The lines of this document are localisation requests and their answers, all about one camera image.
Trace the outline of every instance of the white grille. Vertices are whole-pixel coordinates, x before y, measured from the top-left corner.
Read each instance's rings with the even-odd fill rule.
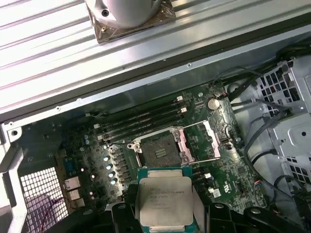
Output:
[[[68,215],[54,167],[23,176],[20,181],[28,210],[26,221],[29,233],[41,233],[47,212],[43,231]]]

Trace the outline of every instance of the gray metal frame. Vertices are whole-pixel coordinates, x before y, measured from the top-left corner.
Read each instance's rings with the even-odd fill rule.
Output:
[[[176,22],[98,45],[82,0],[48,2],[0,10],[0,114],[311,11],[310,0],[176,0]]]

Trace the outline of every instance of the perforated metal panel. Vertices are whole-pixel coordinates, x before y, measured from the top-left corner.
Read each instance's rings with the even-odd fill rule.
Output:
[[[265,101],[287,105],[301,100],[297,91],[292,70],[287,65],[281,65],[258,79],[258,89]],[[277,109],[268,106],[271,117],[278,113]]]
[[[302,183],[311,184],[311,157],[287,157],[286,160],[295,178]]]
[[[42,225],[46,231],[68,215],[54,167],[23,176],[20,181],[28,209],[27,232],[41,233]]]

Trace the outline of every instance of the screw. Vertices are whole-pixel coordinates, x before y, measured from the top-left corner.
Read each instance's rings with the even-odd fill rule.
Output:
[[[220,204],[220,203],[217,203],[217,204],[215,204],[215,207],[216,207],[217,209],[223,209],[224,205],[222,205],[222,204]]]
[[[251,209],[251,212],[256,215],[260,214],[260,210],[258,209]]]

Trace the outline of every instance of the metal bracket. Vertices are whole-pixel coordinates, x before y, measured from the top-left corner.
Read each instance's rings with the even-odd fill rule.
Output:
[[[7,131],[10,142],[15,142],[18,140],[22,135],[22,128],[18,127],[12,130]]]

